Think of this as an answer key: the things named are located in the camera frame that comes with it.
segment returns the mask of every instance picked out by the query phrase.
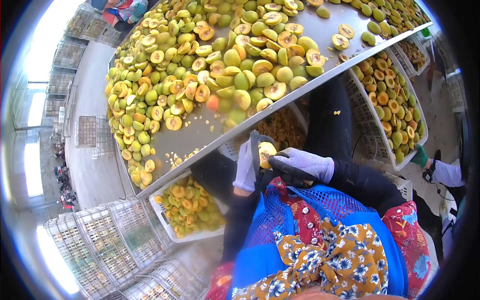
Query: cable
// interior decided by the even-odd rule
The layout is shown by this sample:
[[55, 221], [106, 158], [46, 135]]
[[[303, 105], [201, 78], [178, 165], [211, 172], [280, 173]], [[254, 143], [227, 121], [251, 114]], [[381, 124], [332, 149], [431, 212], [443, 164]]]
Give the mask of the cable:
[[442, 195], [440, 195], [440, 193], [441, 193], [442, 191], [438, 188], [438, 185], [437, 185], [437, 184], [435, 184], [435, 186], [437, 187], [437, 194], [438, 194], [440, 197], [442, 197], [442, 198], [444, 198], [445, 200], [448, 200], [448, 201], [455, 201], [455, 199], [453, 199], [453, 200], [452, 200], [452, 199], [448, 199], [448, 198], [445, 198], [445, 197], [443, 197]]
[[359, 139], [357, 140], [357, 142], [355, 143], [355, 146], [353, 147], [353, 151], [352, 151], [352, 158], [353, 158], [353, 155], [355, 154], [355, 149], [357, 148], [357, 145], [360, 142], [360, 139], [363, 137], [364, 134], [365, 133], [362, 133], [361, 136], [359, 137]]
[[[357, 142], [355, 143], [355, 146], [353, 147], [353, 151], [352, 151], [352, 158], [353, 158], [353, 155], [355, 154], [355, 149], [357, 148], [357, 145], [358, 143], [360, 142], [360, 139], [365, 135], [365, 133], [362, 133], [360, 135], [360, 137], [358, 138]], [[373, 157], [371, 158], [370, 160], [370, 164], [372, 164], [372, 162], [375, 160], [375, 158], [377, 157], [377, 152], [378, 152], [378, 144], [377, 144], [377, 139], [375, 139], [375, 137], [372, 135], [372, 134], [369, 134], [369, 136], [371, 136], [373, 138], [373, 140], [375, 141], [375, 154], [373, 155]]]

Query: window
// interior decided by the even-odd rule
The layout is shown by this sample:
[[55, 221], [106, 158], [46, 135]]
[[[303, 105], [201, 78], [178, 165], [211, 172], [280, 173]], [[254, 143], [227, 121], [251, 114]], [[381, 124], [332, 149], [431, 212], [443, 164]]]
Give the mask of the window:
[[25, 144], [24, 152], [25, 177], [28, 197], [43, 194], [42, 174], [40, 172], [40, 144]]
[[33, 94], [32, 105], [30, 106], [30, 113], [28, 114], [28, 126], [39, 126], [42, 123], [45, 97], [45, 93]]

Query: black sleeve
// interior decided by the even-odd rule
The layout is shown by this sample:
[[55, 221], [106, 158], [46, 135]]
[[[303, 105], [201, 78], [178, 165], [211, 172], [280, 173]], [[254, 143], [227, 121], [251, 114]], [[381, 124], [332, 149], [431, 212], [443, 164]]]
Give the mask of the black sleeve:
[[120, 32], [130, 32], [130, 30], [132, 30], [132, 28], [135, 26], [135, 23], [133, 24], [128, 24], [127, 21], [125, 22], [122, 22], [122, 21], [118, 21], [115, 26], [113, 26], [113, 28], [115, 28], [115, 30], [117, 31], [120, 31]]
[[328, 186], [376, 209], [380, 217], [390, 208], [406, 202], [388, 178], [366, 165], [335, 161], [335, 171]]
[[248, 197], [234, 194], [231, 196], [230, 209], [224, 216], [227, 223], [223, 235], [222, 264], [233, 261], [242, 249], [257, 207], [257, 200], [256, 192]]

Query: concrete floor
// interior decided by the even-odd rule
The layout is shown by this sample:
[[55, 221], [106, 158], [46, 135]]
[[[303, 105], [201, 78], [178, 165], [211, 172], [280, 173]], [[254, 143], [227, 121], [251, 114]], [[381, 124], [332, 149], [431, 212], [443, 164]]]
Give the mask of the concrete floor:
[[107, 106], [104, 96], [108, 62], [115, 49], [90, 42], [80, 62], [73, 84], [76, 103], [71, 113], [71, 137], [66, 138], [65, 153], [70, 168], [73, 188], [78, 194], [80, 209], [96, 207], [125, 198], [125, 192], [115, 156], [91, 158], [90, 148], [75, 148], [75, 121], [81, 115], [105, 115]]
[[[72, 112], [72, 124], [80, 115], [105, 114], [104, 99], [105, 74], [107, 64], [114, 52], [113, 48], [91, 42], [81, 61], [81, 66], [75, 77], [77, 88], [77, 107]], [[416, 77], [414, 87], [419, 98], [429, 128], [429, 139], [424, 145], [426, 153], [433, 157], [437, 149], [442, 151], [442, 161], [452, 163], [458, 155], [458, 136], [456, 133], [455, 117], [451, 111], [446, 86], [441, 75], [435, 74], [432, 92], [427, 89], [426, 71]], [[118, 162], [121, 157], [104, 157], [92, 160], [90, 149], [76, 149], [73, 144], [74, 126], [72, 125], [72, 138], [66, 141], [67, 163], [71, 170], [73, 186], [78, 193], [81, 209], [95, 207], [124, 198], [132, 194], [128, 179], [119, 172]], [[368, 163], [362, 155], [355, 155], [359, 163]], [[422, 169], [415, 164], [408, 164], [400, 172], [393, 171], [391, 166], [373, 161], [372, 166], [387, 171], [394, 175], [402, 175], [412, 181], [413, 188], [418, 195], [425, 199], [434, 214], [439, 214], [442, 198], [437, 194], [436, 186], [427, 184], [422, 178]], [[445, 196], [445, 188], [441, 188], [441, 195]], [[433, 270], [438, 267], [433, 241], [430, 236], [427, 241], [431, 254]]]

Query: gray glove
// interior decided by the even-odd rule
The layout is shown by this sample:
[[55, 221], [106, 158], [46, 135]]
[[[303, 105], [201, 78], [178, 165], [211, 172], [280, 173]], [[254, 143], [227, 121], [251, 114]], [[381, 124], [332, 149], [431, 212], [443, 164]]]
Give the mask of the gray glove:
[[287, 148], [270, 156], [273, 169], [283, 171], [297, 179], [314, 180], [328, 184], [332, 179], [335, 164], [331, 157], [321, 157], [295, 148]]
[[274, 140], [269, 136], [259, 134], [257, 130], [253, 130], [250, 133], [250, 139], [240, 146], [237, 176], [232, 183], [233, 186], [248, 192], [255, 191], [255, 183], [260, 168], [258, 154], [260, 142], [273, 143]]

